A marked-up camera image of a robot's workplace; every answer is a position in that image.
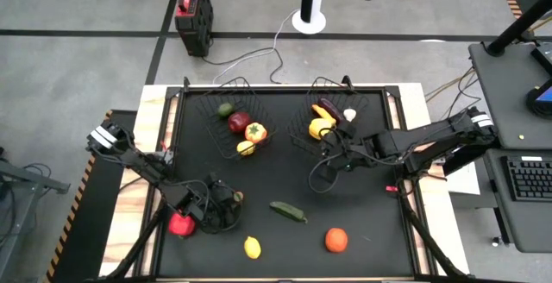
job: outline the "eggplant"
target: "eggplant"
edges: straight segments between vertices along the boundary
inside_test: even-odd
[[[318,99],[318,106],[322,107],[323,109],[325,109],[326,111],[328,111],[328,113],[334,117],[334,119],[337,120],[337,123],[339,124],[340,122],[342,121],[345,121],[345,117],[343,116],[343,114],[337,109],[337,107],[331,103],[331,101],[329,101],[327,98],[325,97],[320,97]]]

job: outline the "green cucumber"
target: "green cucumber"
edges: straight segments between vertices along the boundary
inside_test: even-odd
[[[285,202],[273,201],[270,203],[270,208],[280,215],[293,219],[296,222],[307,223],[307,217],[304,215],[304,212],[293,205]]]

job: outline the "concrete floor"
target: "concrete floor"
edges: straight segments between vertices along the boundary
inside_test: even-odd
[[[275,32],[299,0],[212,0],[218,32]],[[0,29],[159,31],[168,0],[0,0]],[[324,32],[364,34],[496,35],[513,21],[505,0],[324,0]],[[288,23],[284,31],[292,32]],[[136,110],[154,52],[154,38],[0,36],[0,145],[16,165],[43,162],[53,177],[78,183],[88,154],[85,137],[109,109]],[[216,40],[209,59],[227,60],[270,40]],[[431,91],[469,67],[464,42],[278,42],[284,68],[275,78],[305,83],[315,77],[355,82],[420,82]],[[221,80],[237,76],[267,83],[275,54],[250,60]],[[190,58],[179,39],[167,39],[155,84],[188,77],[209,84],[223,67]],[[438,120],[456,95],[451,88],[428,107]],[[467,91],[481,96],[480,87]],[[455,110],[470,101],[462,98]],[[478,106],[486,110],[484,101]],[[41,278],[53,254],[77,185],[47,195],[39,224],[27,236],[20,277]],[[458,210],[456,217],[471,272],[489,279],[547,282],[552,255],[493,248],[498,234],[491,211]]]

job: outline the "black floor line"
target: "black floor line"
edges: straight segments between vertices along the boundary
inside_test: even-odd
[[[163,54],[163,48],[165,47],[166,35],[169,28],[171,28],[171,20],[173,19],[175,6],[176,0],[169,0],[169,4],[166,6],[163,24],[161,25],[161,31],[158,33],[159,39],[155,44],[154,55],[152,56],[152,61],[149,63],[149,68],[147,69],[146,83],[144,85],[155,84],[157,70],[159,69],[159,63],[161,62],[161,55]]]
[[[161,55],[163,54],[165,41],[165,37],[160,37],[155,44],[154,55],[152,56],[152,61],[149,63],[149,68],[147,69],[146,83],[144,85],[155,84],[155,77],[157,77],[157,70],[159,69],[159,63],[161,62]]]
[[[161,33],[156,31],[0,29],[0,36],[154,38],[161,36]]]
[[[177,32],[169,32],[173,14],[166,18],[166,26],[156,31],[79,31],[79,30],[34,30],[34,29],[0,29],[0,36],[37,36],[37,37],[132,37],[132,38],[179,38]],[[219,39],[272,39],[275,32],[213,32],[213,38]],[[493,41],[497,35],[413,35],[413,34],[350,34],[319,33],[304,35],[301,33],[280,33],[280,40],[326,40],[326,41],[459,41],[479,42]],[[551,41],[552,36],[538,36],[539,40]]]

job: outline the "wire basket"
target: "wire basket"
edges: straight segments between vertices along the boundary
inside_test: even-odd
[[[317,104],[321,97],[327,98],[339,111],[343,112],[347,108],[356,110],[355,121],[362,118],[365,108],[368,106],[368,99],[358,94],[346,76],[343,79],[348,82],[346,85],[338,84],[335,81],[319,77],[312,83],[312,87],[306,93],[305,102],[299,106],[299,109],[293,115],[287,131],[292,138],[292,144],[306,150],[307,152],[320,156],[320,141],[314,139],[309,134],[309,125],[312,119],[319,118],[311,108]]]
[[[229,128],[228,118],[218,115],[218,107],[224,103],[232,104],[234,112],[247,112],[252,123],[260,123],[267,130],[267,137],[254,144],[254,151],[266,146],[278,131],[274,120],[268,115],[247,80],[243,77],[232,79],[199,97],[197,103],[207,130],[224,158],[240,159],[246,156],[242,153],[251,149],[250,147],[237,151],[237,145],[246,141],[246,138],[244,133],[233,133]]]

